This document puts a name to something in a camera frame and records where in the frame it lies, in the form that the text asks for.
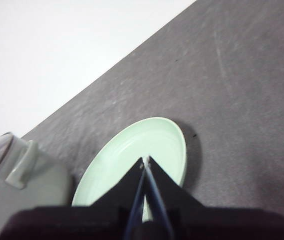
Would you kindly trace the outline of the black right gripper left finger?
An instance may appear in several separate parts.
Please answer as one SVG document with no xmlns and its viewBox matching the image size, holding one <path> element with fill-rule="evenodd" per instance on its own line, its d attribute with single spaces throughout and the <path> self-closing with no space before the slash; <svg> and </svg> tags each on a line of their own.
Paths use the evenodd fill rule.
<svg viewBox="0 0 284 240">
<path fill-rule="evenodd" d="M 90 206 L 22 210 L 4 225 L 0 240 L 120 240 L 142 221 L 144 163 L 139 158 L 119 182 Z"/>
</svg>

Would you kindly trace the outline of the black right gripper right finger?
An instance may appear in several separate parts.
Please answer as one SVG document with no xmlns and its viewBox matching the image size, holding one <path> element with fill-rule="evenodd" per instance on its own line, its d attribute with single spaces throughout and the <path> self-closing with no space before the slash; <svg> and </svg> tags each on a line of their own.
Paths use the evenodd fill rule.
<svg viewBox="0 0 284 240">
<path fill-rule="evenodd" d="M 258 208 L 205 206 L 152 158 L 146 166 L 153 220 L 175 240 L 284 240 L 284 216 Z"/>
</svg>

